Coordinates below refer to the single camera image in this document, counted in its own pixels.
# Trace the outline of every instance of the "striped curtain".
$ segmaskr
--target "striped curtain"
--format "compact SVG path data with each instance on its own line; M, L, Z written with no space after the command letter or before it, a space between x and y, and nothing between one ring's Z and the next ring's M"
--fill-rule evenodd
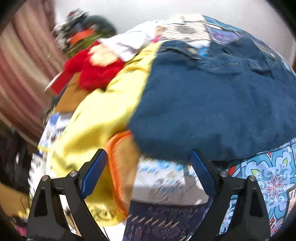
M51 100L44 89L66 61L53 27L52 0L27 0L0 37L0 119L34 145Z

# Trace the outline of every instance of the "laundry pile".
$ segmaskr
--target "laundry pile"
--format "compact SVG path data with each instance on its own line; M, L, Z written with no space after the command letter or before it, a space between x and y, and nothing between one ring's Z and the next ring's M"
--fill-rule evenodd
M187 240L213 203L189 162L198 149L233 177L255 176L273 235L296 189L295 80L264 42L200 14L98 38L51 86L44 173L64 177L105 149L85 199L97 224L126 220L124 240Z
M77 8L68 14L64 22L54 27L52 34L59 48L72 57L95 39L114 36L116 30L104 17L90 16Z

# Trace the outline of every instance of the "yellow towel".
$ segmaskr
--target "yellow towel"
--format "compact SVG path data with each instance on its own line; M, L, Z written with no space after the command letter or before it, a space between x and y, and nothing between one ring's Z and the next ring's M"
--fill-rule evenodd
M89 94L77 107L63 134L50 149L49 161L58 177L79 170L99 148L123 131L141 100L151 64L160 44L151 44L130 60L107 86ZM85 202L99 226L116 225L123 219L112 198L107 166L92 195Z

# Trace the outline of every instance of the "orange fabric edge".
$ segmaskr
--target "orange fabric edge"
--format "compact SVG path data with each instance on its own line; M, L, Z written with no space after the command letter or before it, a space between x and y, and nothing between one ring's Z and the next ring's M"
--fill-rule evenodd
M85 39L86 37L92 35L93 33L94 33L94 30L92 29L87 29L87 30L83 30L82 32L78 32L70 39L70 44L74 45L79 40Z
M123 131L123 132L117 133L108 141L108 143L106 145L106 152L108 154L108 163L109 163L112 183L113 183L113 187L114 187L114 190L113 190L114 199L115 199L115 202L118 205L119 209L121 209L123 211L125 217L127 217L127 210L121 201L122 183L121 183L121 176L120 176L120 173L118 170L118 165L117 165L115 155L114 155L114 150L121 140L123 140L127 137L130 137L130 136L132 136L131 131Z

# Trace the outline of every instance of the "red cloth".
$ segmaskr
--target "red cloth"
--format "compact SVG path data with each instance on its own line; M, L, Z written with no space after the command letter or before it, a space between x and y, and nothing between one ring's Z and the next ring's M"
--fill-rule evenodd
M61 93L65 85L71 80L73 75L74 74L71 72L65 70L62 71L56 80L51 84L50 89L52 89L58 95Z
M74 55L64 65L64 70L68 72L81 72L78 84L81 88L89 91L105 88L124 66L124 62L120 59L105 67L93 66L90 62L91 55L88 53L93 46L99 44L95 41L90 47Z

